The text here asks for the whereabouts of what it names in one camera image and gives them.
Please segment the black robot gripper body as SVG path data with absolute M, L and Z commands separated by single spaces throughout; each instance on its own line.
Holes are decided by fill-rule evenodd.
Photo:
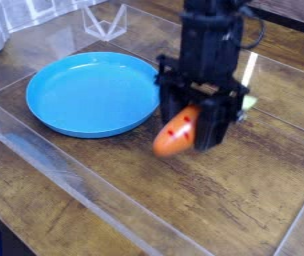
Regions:
M 206 83 L 219 95 L 239 97 L 248 89 L 234 78 L 238 67 L 244 21 L 242 11 L 250 0 L 184 0 L 179 58 L 158 56 L 156 84 Z M 188 93 L 190 102 L 194 94 Z

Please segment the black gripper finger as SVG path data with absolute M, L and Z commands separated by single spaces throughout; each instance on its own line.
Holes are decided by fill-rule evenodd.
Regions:
M 164 84 L 160 86 L 162 122 L 167 124 L 190 103 L 188 85 Z
M 202 102 L 196 121 L 195 149 L 207 151 L 223 142 L 228 126 L 236 120 L 236 101 L 211 98 Z

